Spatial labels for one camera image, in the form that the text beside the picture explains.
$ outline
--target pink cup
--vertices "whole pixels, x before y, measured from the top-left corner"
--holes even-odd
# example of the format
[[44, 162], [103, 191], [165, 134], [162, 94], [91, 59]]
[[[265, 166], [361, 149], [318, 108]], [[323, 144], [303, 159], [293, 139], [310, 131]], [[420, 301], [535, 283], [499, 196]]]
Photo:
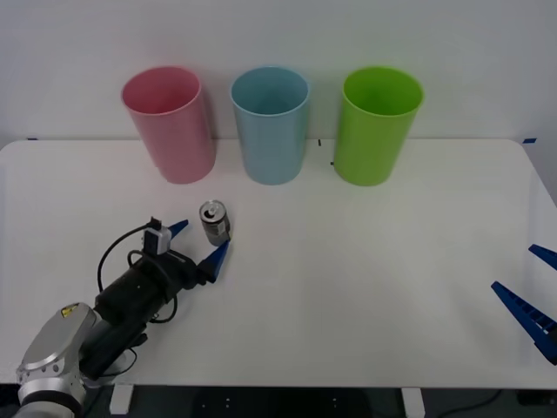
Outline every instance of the pink cup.
[[157, 67], [126, 83], [122, 100], [160, 173], [184, 184], [215, 164], [199, 78], [186, 68]]

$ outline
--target black cable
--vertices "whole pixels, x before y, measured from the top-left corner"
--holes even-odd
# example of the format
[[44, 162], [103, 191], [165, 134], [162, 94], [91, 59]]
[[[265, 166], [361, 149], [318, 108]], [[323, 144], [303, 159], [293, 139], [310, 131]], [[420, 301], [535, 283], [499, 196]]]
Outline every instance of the black cable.
[[128, 238], [130, 235], [133, 235], [134, 233], [138, 233], [139, 231], [143, 231], [144, 229], [147, 229], [149, 227], [152, 226], [152, 223], [149, 222], [143, 226], [140, 226], [138, 228], [132, 229], [131, 231], [129, 231], [128, 233], [125, 233], [124, 235], [122, 235], [120, 238], [118, 238], [116, 241], [114, 241], [112, 243], [111, 246], [108, 247], [108, 249], [104, 252], [103, 257], [101, 257], [101, 260], [98, 263], [98, 268], [97, 268], [97, 286], [98, 286], [98, 291], [101, 293], [103, 292], [103, 281], [101, 279], [101, 272], [103, 271], [103, 264], [106, 261], [106, 258], [108, 257], [108, 255], [111, 253], [111, 251], [114, 249], [115, 246], [117, 246], [120, 242], [122, 242], [124, 239]]
[[495, 392], [493, 394], [493, 396], [491, 396], [490, 398], [486, 399], [485, 401], [482, 401], [480, 403], [476, 403], [473, 405], [469, 405], [467, 407], [460, 407], [460, 408], [455, 408], [455, 409], [449, 409], [448, 411], [443, 412], [442, 414], [439, 414], [437, 416], [437, 418], [446, 418], [449, 415], [452, 414], [458, 414], [459, 412], [466, 412], [466, 411], [471, 411], [473, 409], [478, 409], [478, 408], [482, 408], [485, 407], [487, 405], [489, 405], [490, 403], [493, 403], [497, 400], [497, 398], [500, 397], [500, 395], [503, 393], [502, 389], [499, 389], [497, 392]]
[[[142, 259], [145, 259], [145, 260], [149, 261], [164, 276], [164, 278], [166, 279], [166, 283], [169, 286], [171, 285], [172, 280], [171, 280], [170, 276], [168, 275], [168, 273], [165, 271], [165, 269], [160, 265], [160, 263], [157, 260], [155, 260], [150, 255], [145, 254], [143, 251], [131, 250], [128, 253], [127, 259], [128, 259], [128, 265], [130, 267], [134, 266], [134, 263], [131, 260], [131, 256], [133, 256], [133, 255], [140, 255], [142, 257]], [[167, 322], [170, 322], [176, 316], [176, 312], [178, 310], [178, 298], [176, 297], [176, 295], [174, 295], [174, 297], [172, 297], [172, 301], [174, 302], [174, 307], [172, 308], [172, 313], [168, 318], [164, 318], [163, 320], [150, 320], [149, 322], [152, 323], [152, 324], [165, 324]]]
[[125, 372], [129, 371], [133, 367], [133, 365], [136, 364], [136, 361], [138, 360], [138, 354], [136, 353], [136, 350], [134, 350], [133, 348], [128, 348], [128, 350], [130, 350], [135, 357], [133, 359], [133, 361], [131, 362], [130, 366], [128, 366], [127, 368], [125, 368], [124, 370], [122, 370], [120, 372], [103, 374], [103, 375], [100, 376], [100, 378], [102, 378], [102, 377], [116, 377], [116, 376], [119, 376], [119, 375], [124, 374]]

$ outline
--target blue plastic part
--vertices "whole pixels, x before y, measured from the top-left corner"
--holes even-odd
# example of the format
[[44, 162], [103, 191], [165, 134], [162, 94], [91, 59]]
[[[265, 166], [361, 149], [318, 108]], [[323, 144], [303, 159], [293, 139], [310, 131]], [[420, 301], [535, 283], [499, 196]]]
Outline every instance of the blue plastic part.
[[534, 340], [535, 346], [554, 366], [557, 365], [557, 342], [548, 335], [557, 329], [557, 322], [495, 281], [491, 288]]
[[203, 266], [205, 271], [211, 274], [215, 279], [220, 273], [220, 267], [222, 267], [225, 262], [229, 244], [230, 241], [226, 241], [222, 246], [213, 251], [209, 257], [199, 263], [199, 266]]
[[171, 234], [172, 234], [172, 238], [173, 239], [176, 235], [178, 235], [180, 233], [180, 231], [182, 231], [184, 228], [186, 228], [188, 226], [188, 219], [186, 220], [181, 220], [180, 222], [169, 226], [168, 229], [171, 230]]
[[538, 256], [538, 258], [544, 260], [554, 270], [557, 270], [557, 253], [555, 253], [551, 250], [548, 250], [547, 248], [544, 248], [543, 246], [536, 246], [535, 244], [530, 246], [530, 248], [528, 248], [528, 251], [530, 253]]

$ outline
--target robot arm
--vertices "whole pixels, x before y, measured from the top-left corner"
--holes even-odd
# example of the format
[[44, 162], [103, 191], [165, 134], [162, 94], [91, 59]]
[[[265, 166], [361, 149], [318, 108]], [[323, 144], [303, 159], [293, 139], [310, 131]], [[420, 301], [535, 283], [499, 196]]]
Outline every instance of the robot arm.
[[[84, 385], [104, 384], [123, 373], [124, 352], [147, 341], [148, 322], [173, 317], [180, 290], [216, 281], [228, 241], [196, 265], [170, 249], [170, 240], [186, 225], [165, 228], [151, 219], [143, 251], [129, 254], [130, 268], [96, 297], [94, 309], [72, 304], [44, 324], [17, 368], [22, 407], [16, 418], [81, 416]], [[133, 254], [140, 255], [135, 262]], [[158, 320], [169, 302], [175, 304], [170, 319]]]

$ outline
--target soda can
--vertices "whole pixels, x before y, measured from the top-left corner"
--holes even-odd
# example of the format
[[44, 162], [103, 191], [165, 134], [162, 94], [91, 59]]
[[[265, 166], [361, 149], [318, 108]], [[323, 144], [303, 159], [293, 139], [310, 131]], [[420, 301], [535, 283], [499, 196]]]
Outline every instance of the soda can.
[[230, 220], [222, 202], [218, 200], [206, 201], [199, 208], [199, 217], [211, 244], [221, 246], [230, 240]]

